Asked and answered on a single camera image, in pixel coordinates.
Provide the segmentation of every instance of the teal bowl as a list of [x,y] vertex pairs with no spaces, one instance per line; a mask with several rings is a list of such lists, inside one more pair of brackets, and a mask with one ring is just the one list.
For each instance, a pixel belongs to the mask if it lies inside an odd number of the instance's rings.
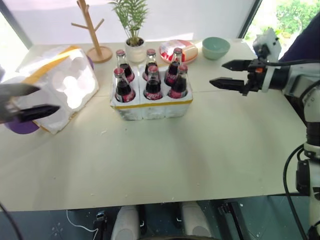
[[230,49],[230,43],[220,37],[208,37],[202,41],[202,53],[210,60],[222,58]]

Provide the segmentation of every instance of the foam tray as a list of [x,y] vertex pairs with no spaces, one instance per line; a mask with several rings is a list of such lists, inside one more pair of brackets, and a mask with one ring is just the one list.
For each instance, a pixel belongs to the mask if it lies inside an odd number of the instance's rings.
[[121,117],[126,121],[135,120],[152,120],[163,118],[182,117],[188,110],[189,105],[193,101],[192,88],[187,80],[187,95],[183,98],[175,99],[168,96],[170,86],[164,82],[167,66],[159,68],[162,98],[159,100],[149,100],[144,96],[147,81],[143,79],[142,74],[145,66],[140,68],[133,67],[135,78],[130,83],[135,91],[135,98],[130,102],[119,102],[115,97],[116,78],[112,77],[111,99],[110,105]]

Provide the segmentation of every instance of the purple object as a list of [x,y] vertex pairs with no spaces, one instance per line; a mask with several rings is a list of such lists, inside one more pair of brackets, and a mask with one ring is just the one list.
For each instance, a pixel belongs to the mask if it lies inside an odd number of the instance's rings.
[[94,69],[94,62],[91,60],[90,57],[86,56],[89,60],[90,66],[92,67],[92,69]]
[[4,125],[17,134],[30,134],[39,129],[32,121],[19,122],[17,119],[6,122]]

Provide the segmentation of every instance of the green plant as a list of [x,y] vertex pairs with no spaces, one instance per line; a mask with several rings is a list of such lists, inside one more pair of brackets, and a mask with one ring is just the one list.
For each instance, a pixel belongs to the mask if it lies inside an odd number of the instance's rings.
[[113,10],[119,17],[130,46],[139,46],[139,30],[145,22],[147,0],[112,0]]
[[301,33],[320,9],[319,0],[278,0],[276,6],[276,17],[279,21],[278,27],[289,34]]

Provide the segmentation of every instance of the red and white plate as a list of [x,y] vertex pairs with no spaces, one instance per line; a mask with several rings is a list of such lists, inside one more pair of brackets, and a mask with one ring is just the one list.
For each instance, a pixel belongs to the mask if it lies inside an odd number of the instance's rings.
[[198,56],[198,48],[190,41],[170,40],[163,42],[159,47],[162,60],[171,63],[175,48],[182,49],[182,62],[188,64]]

